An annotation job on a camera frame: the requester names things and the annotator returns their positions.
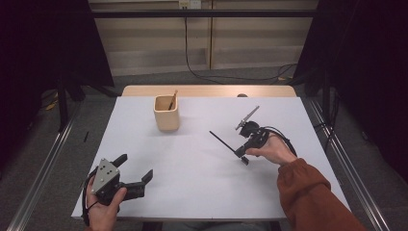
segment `black horizontal bar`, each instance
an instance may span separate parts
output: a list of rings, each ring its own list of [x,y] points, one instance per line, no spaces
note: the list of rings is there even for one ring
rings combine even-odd
[[[92,10],[95,18],[133,17],[315,17],[315,10]]]

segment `cup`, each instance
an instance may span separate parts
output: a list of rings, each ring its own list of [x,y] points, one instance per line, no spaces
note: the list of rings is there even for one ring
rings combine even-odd
[[[173,95],[158,95],[154,100],[154,117],[157,127],[163,132],[175,131],[180,127],[178,100],[174,97],[172,102],[172,99]]]

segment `pencil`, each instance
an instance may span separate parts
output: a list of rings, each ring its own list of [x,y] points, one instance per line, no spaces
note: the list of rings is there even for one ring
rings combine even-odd
[[[168,106],[169,111],[171,110],[171,107],[173,107],[174,101],[176,100],[177,91],[178,90],[176,90],[176,92],[173,94],[173,98],[171,99],[170,106]]]

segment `electrical outlet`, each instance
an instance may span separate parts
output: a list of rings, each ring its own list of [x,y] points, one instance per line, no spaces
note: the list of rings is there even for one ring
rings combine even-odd
[[[201,10],[201,0],[190,0],[189,9]]]
[[[179,0],[179,9],[186,10],[190,8],[190,0]]]

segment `brown sleeve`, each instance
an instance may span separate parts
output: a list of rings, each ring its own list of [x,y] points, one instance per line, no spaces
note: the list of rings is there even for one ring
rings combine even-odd
[[[324,176],[303,159],[280,167],[277,183],[293,231],[366,230],[330,191]]]

